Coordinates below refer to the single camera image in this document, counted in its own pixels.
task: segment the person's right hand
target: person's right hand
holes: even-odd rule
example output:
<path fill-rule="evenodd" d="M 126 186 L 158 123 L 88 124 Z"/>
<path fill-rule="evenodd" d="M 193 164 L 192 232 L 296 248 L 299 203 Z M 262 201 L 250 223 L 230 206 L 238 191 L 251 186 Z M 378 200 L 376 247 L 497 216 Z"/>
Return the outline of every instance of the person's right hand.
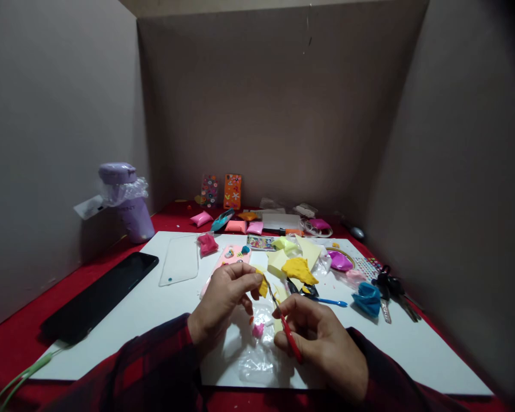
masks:
<path fill-rule="evenodd" d="M 368 388 L 366 358 L 332 309 L 297 294 L 282 302 L 279 309 L 303 359 L 322 371 L 330 386 L 346 400 L 361 403 Z M 280 318 L 278 310 L 273 317 Z M 292 355 L 284 331 L 275 335 L 275 345 Z"/>

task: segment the orange phone case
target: orange phone case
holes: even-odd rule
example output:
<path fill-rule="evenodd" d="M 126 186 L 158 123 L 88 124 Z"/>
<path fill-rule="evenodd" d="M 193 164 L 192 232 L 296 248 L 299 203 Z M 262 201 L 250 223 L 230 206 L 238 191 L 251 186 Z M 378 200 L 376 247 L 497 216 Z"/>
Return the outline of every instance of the orange phone case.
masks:
<path fill-rule="evenodd" d="M 240 209 L 240 188 L 242 186 L 241 175 L 225 175 L 225 195 L 223 197 L 223 208 Z"/>

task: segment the red-handled tool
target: red-handled tool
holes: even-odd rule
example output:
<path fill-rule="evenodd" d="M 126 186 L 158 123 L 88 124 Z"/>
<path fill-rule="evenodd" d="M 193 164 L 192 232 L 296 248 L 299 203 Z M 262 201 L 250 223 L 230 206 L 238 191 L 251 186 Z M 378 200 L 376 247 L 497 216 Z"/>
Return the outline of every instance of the red-handled tool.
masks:
<path fill-rule="evenodd" d="M 279 304 L 276 302 L 275 295 L 273 295 L 273 290 L 271 290 L 271 285 L 269 284 L 269 281 L 265 278 L 265 276 L 263 276 L 263 279 L 265 279 L 265 282 L 267 283 L 267 287 L 269 288 L 269 293 L 271 294 L 271 299 L 273 299 L 273 303 L 275 304 L 277 310 L 279 311 L 280 321 L 282 322 L 282 329 L 284 329 L 284 333 L 286 334 L 288 343 L 290 344 L 290 347 L 292 348 L 292 352 L 294 352 L 294 355 L 296 356 L 298 363 L 302 364 L 303 363 L 302 354 L 298 349 L 298 345 L 296 345 L 296 341 L 294 340 L 294 337 L 292 336 L 292 331 L 290 330 L 290 326 L 288 326 L 288 323 L 286 322 L 284 315 L 280 311 Z"/>

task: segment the white label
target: white label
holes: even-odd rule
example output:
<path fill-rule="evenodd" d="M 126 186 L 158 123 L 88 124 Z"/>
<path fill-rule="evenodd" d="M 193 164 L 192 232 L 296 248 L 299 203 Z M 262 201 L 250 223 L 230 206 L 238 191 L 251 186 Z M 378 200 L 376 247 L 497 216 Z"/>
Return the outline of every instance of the white label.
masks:
<path fill-rule="evenodd" d="M 77 204 L 73 209 L 81 218 L 88 220 L 90 217 L 105 209 L 105 206 L 103 206 L 103 198 L 101 195 L 95 195 L 91 199 Z"/>

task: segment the green cable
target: green cable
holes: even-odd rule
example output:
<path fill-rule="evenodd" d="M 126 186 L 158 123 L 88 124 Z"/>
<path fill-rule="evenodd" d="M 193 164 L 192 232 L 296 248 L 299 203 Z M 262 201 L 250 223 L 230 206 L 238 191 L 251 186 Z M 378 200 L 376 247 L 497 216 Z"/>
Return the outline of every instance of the green cable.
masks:
<path fill-rule="evenodd" d="M 10 383 L 7 384 L 7 386 L 4 389 L 2 389 L 2 391 L 0 392 L 0 397 L 4 394 L 5 391 L 7 391 L 10 388 L 10 386 L 12 386 L 16 382 L 17 379 L 23 377 L 23 375 L 26 374 L 7 396 L 2 407 L 0 408 L 0 412 L 3 412 L 5 410 L 7 403 L 11 400 L 11 398 L 13 397 L 15 392 L 17 392 L 17 390 L 21 387 L 21 385 L 25 383 L 25 381 L 29 379 L 32 375 L 34 375 L 37 371 L 39 371 L 41 368 L 50 363 L 52 357 L 61 350 L 62 349 L 58 349 L 55 352 L 50 352 L 44 355 L 41 359 L 37 360 L 31 366 L 29 366 L 27 369 L 21 372 L 19 375 L 17 375 Z"/>

